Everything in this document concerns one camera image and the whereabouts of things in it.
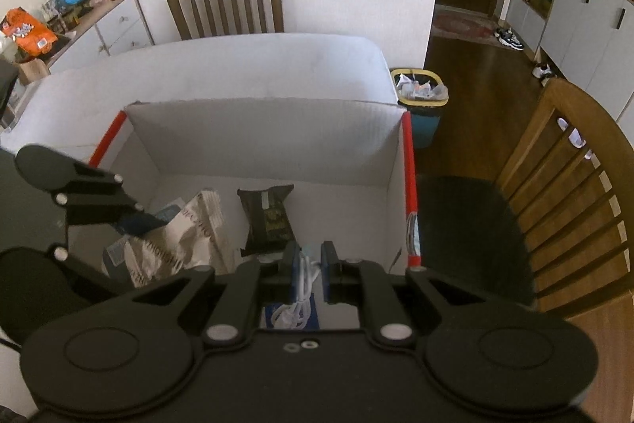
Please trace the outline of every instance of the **trash bin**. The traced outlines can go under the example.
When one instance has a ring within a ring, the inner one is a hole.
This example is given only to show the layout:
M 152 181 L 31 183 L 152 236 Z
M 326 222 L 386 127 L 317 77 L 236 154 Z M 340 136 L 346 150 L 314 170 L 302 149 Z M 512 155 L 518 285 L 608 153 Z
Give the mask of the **trash bin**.
M 429 82 L 432 88 L 443 85 L 440 76 L 432 71 L 423 69 L 393 69 L 392 80 L 394 85 L 398 83 L 401 74 L 417 81 L 420 85 Z M 414 149 L 423 149 L 429 147 L 433 140 L 436 128 L 443 114 L 444 106 L 449 98 L 441 101 L 415 101 L 412 99 L 402 98 L 399 96 L 399 104 L 408 109 L 411 113 L 411 133 Z

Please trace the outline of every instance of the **orange snack bag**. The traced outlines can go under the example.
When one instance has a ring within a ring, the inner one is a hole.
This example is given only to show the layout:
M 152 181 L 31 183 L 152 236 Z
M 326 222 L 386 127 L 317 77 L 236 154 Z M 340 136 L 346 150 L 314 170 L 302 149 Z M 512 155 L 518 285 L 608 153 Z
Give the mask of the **orange snack bag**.
M 31 56 L 40 56 L 53 49 L 57 36 L 22 8 L 9 10 L 2 19 L 2 32 Z

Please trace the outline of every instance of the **cardboard box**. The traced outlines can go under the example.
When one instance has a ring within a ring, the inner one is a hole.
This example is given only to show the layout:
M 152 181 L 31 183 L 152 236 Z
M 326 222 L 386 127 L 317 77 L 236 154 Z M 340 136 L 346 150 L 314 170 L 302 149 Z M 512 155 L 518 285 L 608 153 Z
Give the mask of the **cardboard box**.
M 407 267 L 407 215 L 417 211 L 410 114 L 395 104 L 323 99 L 210 99 L 133 104 L 119 114 L 91 165 L 121 174 L 148 212 L 216 190 L 244 260 L 248 221 L 237 189 L 292 183 L 285 201 L 300 246 L 333 241 L 340 258 Z M 71 252 L 99 253 L 119 235 L 82 228 Z M 356 309 L 325 307 L 321 328 L 358 326 Z

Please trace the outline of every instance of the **black snack package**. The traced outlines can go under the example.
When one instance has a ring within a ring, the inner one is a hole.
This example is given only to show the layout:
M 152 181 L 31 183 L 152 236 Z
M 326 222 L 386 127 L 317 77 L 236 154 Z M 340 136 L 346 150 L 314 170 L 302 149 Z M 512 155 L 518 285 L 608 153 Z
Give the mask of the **black snack package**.
M 284 199 L 294 187 L 281 185 L 256 191 L 238 189 L 249 224 L 243 257 L 283 251 L 286 244 L 295 240 L 284 209 Z

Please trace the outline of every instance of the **rug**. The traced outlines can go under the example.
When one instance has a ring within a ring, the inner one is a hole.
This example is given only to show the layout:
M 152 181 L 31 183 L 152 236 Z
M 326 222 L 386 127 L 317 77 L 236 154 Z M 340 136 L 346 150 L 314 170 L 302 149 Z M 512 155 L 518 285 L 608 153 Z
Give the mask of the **rug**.
M 437 8 L 433 12 L 431 34 L 441 38 L 454 38 L 477 44 L 505 47 L 493 35 L 497 27 L 495 22 L 484 15 Z

